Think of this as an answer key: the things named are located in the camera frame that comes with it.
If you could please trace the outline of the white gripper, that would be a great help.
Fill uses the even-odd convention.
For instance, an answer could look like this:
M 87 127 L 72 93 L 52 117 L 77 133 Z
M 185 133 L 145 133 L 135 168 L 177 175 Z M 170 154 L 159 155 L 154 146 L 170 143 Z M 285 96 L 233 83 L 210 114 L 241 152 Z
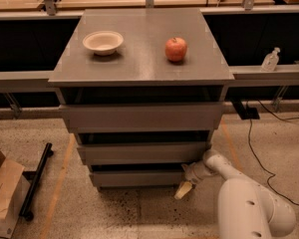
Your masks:
M 187 194 L 191 189 L 193 184 L 198 184 L 202 181 L 205 177 L 211 176 L 212 171 L 204 164 L 204 162 L 198 161 L 193 162 L 191 164 L 183 164 L 181 166 L 184 171 L 184 179 L 175 195 L 174 198 L 176 200 L 180 200 L 185 194 Z

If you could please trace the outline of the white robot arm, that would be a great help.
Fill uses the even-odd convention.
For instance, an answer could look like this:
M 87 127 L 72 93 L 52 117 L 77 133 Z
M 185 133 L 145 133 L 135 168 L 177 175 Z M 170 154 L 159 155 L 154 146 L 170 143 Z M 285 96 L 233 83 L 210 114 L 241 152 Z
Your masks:
M 174 196 L 181 199 L 207 176 L 220 175 L 218 229 L 220 239 L 272 239 L 291 234 L 296 214 L 291 205 L 238 169 L 214 149 L 202 159 L 183 164 L 184 180 Z

